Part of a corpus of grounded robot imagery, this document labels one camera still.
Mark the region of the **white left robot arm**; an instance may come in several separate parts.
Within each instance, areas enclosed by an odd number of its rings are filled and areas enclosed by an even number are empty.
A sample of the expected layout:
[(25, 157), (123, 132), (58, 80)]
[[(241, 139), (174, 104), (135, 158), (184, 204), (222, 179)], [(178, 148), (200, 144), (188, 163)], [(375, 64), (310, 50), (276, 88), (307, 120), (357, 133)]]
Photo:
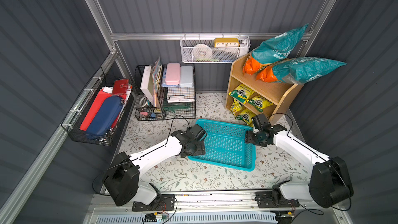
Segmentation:
[(130, 201), (151, 205), (161, 199), (161, 194), (152, 183), (141, 183), (141, 176), (171, 157), (206, 154), (206, 137), (206, 131), (196, 124), (185, 131), (174, 131), (164, 141), (144, 151), (130, 155), (121, 152), (106, 170), (103, 185), (116, 206), (123, 206)]

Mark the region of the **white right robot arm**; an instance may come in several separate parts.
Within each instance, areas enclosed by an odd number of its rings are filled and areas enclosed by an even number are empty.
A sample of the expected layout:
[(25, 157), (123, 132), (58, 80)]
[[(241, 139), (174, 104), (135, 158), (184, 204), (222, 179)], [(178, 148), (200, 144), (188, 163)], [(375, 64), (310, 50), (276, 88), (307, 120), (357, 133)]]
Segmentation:
[(263, 115), (251, 117), (253, 130), (245, 134), (245, 143), (266, 147), (274, 145), (296, 159), (310, 173), (306, 182), (284, 181), (273, 186), (271, 201), (274, 205), (313, 201), (323, 208), (350, 200), (354, 194), (346, 162), (319, 152), (280, 124), (272, 125)]

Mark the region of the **teal plastic basket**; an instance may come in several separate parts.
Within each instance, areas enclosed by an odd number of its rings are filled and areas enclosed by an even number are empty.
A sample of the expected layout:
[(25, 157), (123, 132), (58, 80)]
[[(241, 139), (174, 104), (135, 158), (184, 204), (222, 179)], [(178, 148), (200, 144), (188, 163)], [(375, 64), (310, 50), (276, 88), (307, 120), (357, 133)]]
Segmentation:
[(256, 147), (245, 143), (245, 134), (251, 127), (205, 119), (197, 120), (196, 124), (207, 133), (206, 154), (188, 159), (247, 172), (255, 169)]

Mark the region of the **teal fertilizer bag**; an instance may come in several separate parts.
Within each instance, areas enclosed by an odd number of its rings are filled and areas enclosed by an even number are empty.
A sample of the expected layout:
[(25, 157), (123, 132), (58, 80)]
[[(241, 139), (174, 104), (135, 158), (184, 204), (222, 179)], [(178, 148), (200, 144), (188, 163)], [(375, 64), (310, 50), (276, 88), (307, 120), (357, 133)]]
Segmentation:
[(345, 65), (342, 61), (317, 57), (284, 59), (266, 66), (256, 75), (256, 80), (303, 85)]
[(263, 41), (247, 58), (243, 73), (253, 75), (262, 67), (279, 62), (288, 57), (302, 39), (309, 24), (287, 31), (281, 35)]

